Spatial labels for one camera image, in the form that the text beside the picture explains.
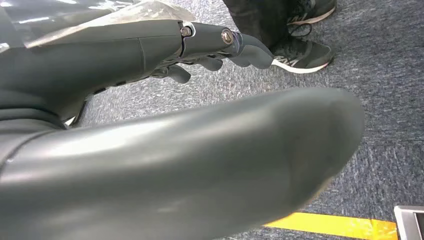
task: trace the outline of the black sneaker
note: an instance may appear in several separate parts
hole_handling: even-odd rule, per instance
[[[309,74],[321,70],[334,56],[329,46],[291,35],[283,45],[275,47],[272,53],[272,65],[295,74]]]
[[[313,24],[330,16],[336,10],[337,0],[295,0],[288,15],[288,24]]]

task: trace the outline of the black pants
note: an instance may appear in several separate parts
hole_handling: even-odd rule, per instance
[[[269,49],[289,33],[288,12],[293,0],[223,0],[241,33],[262,41]]]

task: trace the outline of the metal object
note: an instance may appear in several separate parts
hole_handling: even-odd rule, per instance
[[[395,206],[394,215],[401,240],[424,239],[424,222],[419,221],[419,215],[424,215],[424,206]]]
[[[228,28],[222,30],[222,40],[228,45],[232,44],[234,41],[233,32]]]
[[[183,37],[190,37],[192,35],[192,29],[188,26],[182,27],[180,32]]]

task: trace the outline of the gray carpet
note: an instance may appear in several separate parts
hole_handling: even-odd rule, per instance
[[[199,22],[236,29],[221,0],[174,0]],[[394,221],[395,205],[424,206],[424,3],[422,0],[339,0],[308,38],[336,51],[323,71],[295,75],[272,66],[240,68],[225,61],[218,72],[200,66],[187,84],[146,79],[95,96],[82,126],[278,91],[338,87],[359,96],[366,110],[363,143],[328,189],[301,211]],[[261,228],[237,240],[344,239]]]

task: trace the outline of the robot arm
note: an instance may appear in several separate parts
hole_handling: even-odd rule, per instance
[[[0,53],[1,235],[212,240],[300,208],[361,141],[364,112],[349,93],[292,89],[64,130],[91,94],[147,77],[185,83],[177,63],[216,71],[223,58],[260,69],[273,60],[251,36],[179,20],[89,27]]]
[[[222,26],[152,20],[88,27],[33,48],[0,54],[0,109],[37,109],[68,119],[84,99],[108,87],[190,74],[175,65],[201,64],[211,71],[223,58],[267,68],[270,51],[257,39]]]

